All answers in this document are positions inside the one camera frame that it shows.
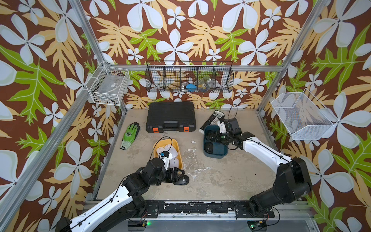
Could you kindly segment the black mouse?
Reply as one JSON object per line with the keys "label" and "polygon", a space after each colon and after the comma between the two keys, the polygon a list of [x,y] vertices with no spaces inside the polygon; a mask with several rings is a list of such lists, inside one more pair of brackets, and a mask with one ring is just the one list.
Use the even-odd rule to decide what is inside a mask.
{"label": "black mouse", "polygon": [[214,153],[214,145],[212,142],[205,142],[203,148],[207,154]]}
{"label": "black mouse", "polygon": [[183,175],[176,182],[174,182],[174,185],[176,186],[185,186],[188,184],[189,184],[189,177],[187,175]]}

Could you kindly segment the black bit holder strip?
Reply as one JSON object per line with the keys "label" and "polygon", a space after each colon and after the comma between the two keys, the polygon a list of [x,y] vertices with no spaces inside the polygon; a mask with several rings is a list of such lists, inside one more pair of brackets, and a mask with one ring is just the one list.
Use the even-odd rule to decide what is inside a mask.
{"label": "black bit holder strip", "polygon": [[205,128],[209,125],[215,125],[217,124],[218,121],[223,120],[225,117],[225,113],[215,110],[209,118],[205,121],[205,123],[201,126],[199,129],[199,132],[204,134]]}

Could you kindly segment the teal plastic tray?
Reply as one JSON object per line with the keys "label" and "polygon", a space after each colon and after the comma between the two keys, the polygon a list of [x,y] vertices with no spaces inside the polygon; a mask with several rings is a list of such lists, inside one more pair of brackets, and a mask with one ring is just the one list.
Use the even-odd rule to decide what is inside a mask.
{"label": "teal plastic tray", "polygon": [[[209,125],[205,128],[204,136],[203,136],[203,143],[208,142],[206,140],[206,132],[209,131],[209,130],[219,131],[219,126]],[[207,156],[209,158],[222,159],[223,157],[225,157],[228,154],[228,147],[227,146],[225,146],[223,144],[219,144],[219,143],[213,143],[213,145],[214,145],[214,153],[213,154],[207,154],[205,152],[204,148],[203,148],[203,152],[204,152],[205,156]]]}

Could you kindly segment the yellow plastic tray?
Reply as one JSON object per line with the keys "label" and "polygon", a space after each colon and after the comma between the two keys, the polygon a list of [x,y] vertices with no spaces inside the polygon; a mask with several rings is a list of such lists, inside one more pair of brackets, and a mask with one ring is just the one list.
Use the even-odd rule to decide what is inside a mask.
{"label": "yellow plastic tray", "polygon": [[183,169],[183,161],[178,142],[175,139],[160,140],[154,145],[155,158],[164,161],[165,169]]}

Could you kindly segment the white mouse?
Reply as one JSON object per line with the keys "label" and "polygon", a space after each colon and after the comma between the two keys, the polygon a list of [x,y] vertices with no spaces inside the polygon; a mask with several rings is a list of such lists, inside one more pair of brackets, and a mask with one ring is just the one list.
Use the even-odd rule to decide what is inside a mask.
{"label": "white mouse", "polygon": [[178,156],[178,152],[173,147],[173,145],[168,144],[164,148],[165,148],[166,151],[168,151],[172,155],[172,158],[176,158]]}
{"label": "white mouse", "polygon": [[166,151],[166,149],[164,147],[159,147],[159,148],[156,149],[156,152],[157,152],[158,156],[160,156],[161,153],[163,153],[164,151]]}
{"label": "white mouse", "polygon": [[179,159],[178,158],[171,159],[169,167],[170,168],[179,168]]}

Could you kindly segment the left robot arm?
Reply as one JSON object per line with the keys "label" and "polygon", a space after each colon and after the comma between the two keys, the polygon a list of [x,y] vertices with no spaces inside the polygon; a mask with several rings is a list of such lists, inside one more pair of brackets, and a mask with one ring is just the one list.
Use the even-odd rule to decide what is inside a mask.
{"label": "left robot arm", "polygon": [[178,168],[165,169],[160,158],[153,158],[145,167],[123,178],[118,188],[110,196],[100,201],[85,213],[68,219],[60,219],[56,232],[107,232],[123,220],[142,216],[147,202],[142,195],[150,186],[173,183],[184,186],[189,177]]}

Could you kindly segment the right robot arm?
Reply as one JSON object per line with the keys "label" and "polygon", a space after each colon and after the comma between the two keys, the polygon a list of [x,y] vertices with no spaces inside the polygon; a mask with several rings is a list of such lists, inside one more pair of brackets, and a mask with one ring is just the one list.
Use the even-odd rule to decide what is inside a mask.
{"label": "right robot arm", "polygon": [[250,132],[242,132],[237,119],[227,119],[204,129],[204,154],[220,159],[234,145],[252,154],[276,174],[273,186],[249,199],[248,210],[256,216],[275,205],[292,203],[310,193],[313,185],[305,161],[291,158],[270,148]]}

